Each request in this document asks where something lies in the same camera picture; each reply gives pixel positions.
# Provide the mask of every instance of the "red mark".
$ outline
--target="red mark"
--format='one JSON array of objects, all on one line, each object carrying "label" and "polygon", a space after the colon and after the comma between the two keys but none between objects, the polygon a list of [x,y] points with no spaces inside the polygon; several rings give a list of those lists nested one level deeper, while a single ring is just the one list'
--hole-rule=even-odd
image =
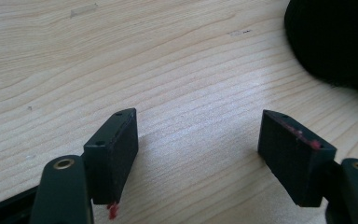
[{"label": "red mark", "polygon": [[113,220],[117,216],[118,204],[116,202],[110,203],[106,206],[109,210],[109,219]]},{"label": "red mark", "polygon": [[322,144],[318,140],[312,140],[312,141],[310,141],[310,146],[313,149],[321,149]]}]

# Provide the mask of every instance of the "wooden table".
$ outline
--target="wooden table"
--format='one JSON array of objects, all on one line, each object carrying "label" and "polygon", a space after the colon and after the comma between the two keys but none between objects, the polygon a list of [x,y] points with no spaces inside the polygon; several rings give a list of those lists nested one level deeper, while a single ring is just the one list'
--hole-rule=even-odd
[{"label": "wooden table", "polygon": [[358,92],[299,65],[288,2],[0,1],[0,201],[136,107],[115,223],[325,223],[326,202],[296,206],[256,152],[270,109],[358,158]]}]

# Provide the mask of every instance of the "black clamp jaw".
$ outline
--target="black clamp jaw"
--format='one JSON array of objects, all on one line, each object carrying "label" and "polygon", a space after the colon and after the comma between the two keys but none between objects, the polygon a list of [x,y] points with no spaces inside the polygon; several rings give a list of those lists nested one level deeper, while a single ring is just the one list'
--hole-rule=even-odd
[{"label": "black clamp jaw", "polygon": [[40,185],[0,203],[0,223],[94,223],[94,204],[118,204],[138,152],[136,110],[119,111],[81,156],[50,161]]},{"label": "black clamp jaw", "polygon": [[296,120],[264,110],[258,152],[292,200],[319,207],[329,224],[358,224],[358,160],[334,161],[336,148]]}]

